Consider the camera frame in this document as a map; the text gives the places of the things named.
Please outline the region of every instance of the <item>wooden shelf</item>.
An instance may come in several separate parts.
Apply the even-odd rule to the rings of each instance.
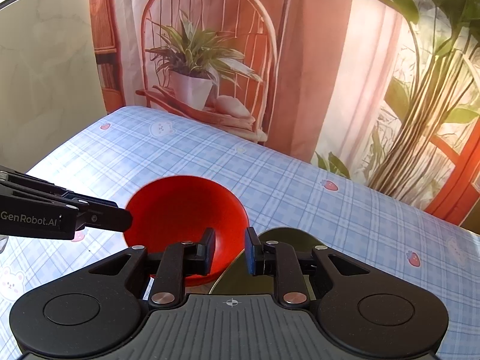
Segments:
[[[117,52],[116,47],[112,47],[108,49],[95,49],[95,55],[114,54],[116,52]]]
[[[90,19],[94,49],[110,50],[116,47],[111,0],[90,0]]]

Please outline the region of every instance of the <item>white flower pot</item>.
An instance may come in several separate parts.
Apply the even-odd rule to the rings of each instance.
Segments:
[[[205,107],[213,86],[210,79],[184,76],[174,71],[170,71],[170,84],[178,101],[198,110]]]

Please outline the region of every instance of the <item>table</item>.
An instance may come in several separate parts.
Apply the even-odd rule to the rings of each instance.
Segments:
[[[144,107],[93,123],[29,174],[125,207],[170,175],[217,181],[258,233],[305,230],[326,245],[435,293],[449,311],[443,360],[480,357],[480,238],[367,187],[213,127]],[[88,228],[74,242],[10,237],[0,254],[0,360],[20,355],[8,315],[15,295],[124,249],[121,234]]]

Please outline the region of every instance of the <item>printed backdrop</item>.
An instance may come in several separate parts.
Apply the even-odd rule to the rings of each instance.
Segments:
[[[90,0],[106,109],[144,105],[480,233],[480,0]]]

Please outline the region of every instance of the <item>silver rivet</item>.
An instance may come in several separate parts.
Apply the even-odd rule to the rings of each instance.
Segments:
[[[156,304],[168,304],[175,300],[175,296],[169,292],[157,292],[152,295],[152,302]]]
[[[300,304],[307,300],[307,296],[301,292],[289,292],[283,296],[283,300],[290,304]]]

